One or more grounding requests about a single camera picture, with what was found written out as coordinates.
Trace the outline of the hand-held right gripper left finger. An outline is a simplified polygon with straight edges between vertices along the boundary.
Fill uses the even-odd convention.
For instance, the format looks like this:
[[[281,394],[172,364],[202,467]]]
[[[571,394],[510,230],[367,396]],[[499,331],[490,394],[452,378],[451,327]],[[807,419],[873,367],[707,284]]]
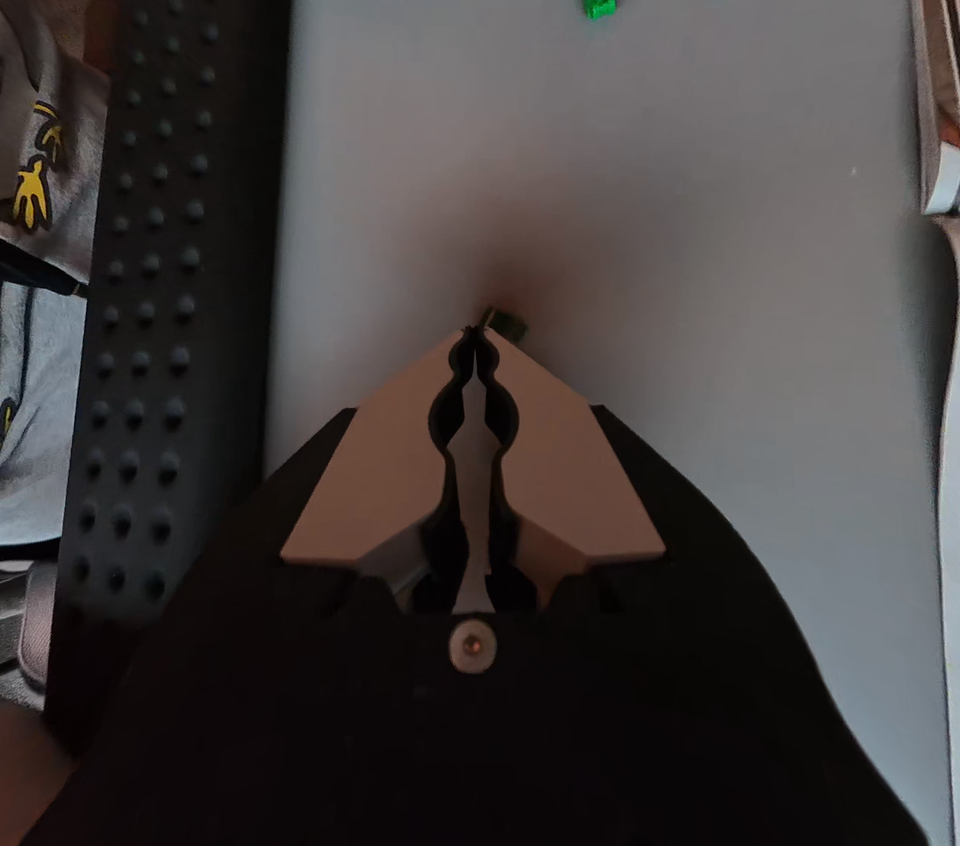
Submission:
[[[450,442],[475,331],[464,328],[356,408],[281,550],[286,564],[383,580],[414,612],[452,612],[470,556]]]

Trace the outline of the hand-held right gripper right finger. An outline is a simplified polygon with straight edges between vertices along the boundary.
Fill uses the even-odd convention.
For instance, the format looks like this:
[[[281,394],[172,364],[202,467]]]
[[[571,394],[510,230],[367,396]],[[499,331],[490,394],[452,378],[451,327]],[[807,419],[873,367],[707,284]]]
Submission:
[[[490,480],[490,577],[519,579],[545,609],[563,580],[647,563],[661,537],[581,394],[497,332],[480,333],[485,421],[498,442]]]

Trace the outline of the dark green lego leaf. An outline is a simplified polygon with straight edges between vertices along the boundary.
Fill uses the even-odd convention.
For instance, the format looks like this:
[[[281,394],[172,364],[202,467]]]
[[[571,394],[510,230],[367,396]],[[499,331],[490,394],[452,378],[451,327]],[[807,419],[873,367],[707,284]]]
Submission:
[[[492,331],[515,346],[522,344],[529,332],[521,317],[494,305],[484,310],[476,328]]]

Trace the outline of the black dimpled panel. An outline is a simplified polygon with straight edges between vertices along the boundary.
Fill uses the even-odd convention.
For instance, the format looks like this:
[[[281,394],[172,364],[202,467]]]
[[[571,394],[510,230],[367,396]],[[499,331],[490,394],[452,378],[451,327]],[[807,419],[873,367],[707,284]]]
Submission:
[[[119,0],[43,717],[82,754],[261,472],[291,0]]]

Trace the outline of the grey fabric chair seat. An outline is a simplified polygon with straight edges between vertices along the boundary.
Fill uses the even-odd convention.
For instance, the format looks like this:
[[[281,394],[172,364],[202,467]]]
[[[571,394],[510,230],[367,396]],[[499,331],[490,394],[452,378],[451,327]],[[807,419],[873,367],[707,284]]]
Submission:
[[[1,562],[1,699],[42,711],[51,651],[57,565]]]

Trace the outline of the open instruction booklet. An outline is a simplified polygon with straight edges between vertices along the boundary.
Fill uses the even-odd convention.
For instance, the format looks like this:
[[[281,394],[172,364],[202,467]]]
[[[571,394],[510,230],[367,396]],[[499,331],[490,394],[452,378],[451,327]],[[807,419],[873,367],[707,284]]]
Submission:
[[[941,229],[959,283],[959,0],[911,0],[921,213]],[[953,842],[959,842],[959,313],[938,452],[942,647]]]

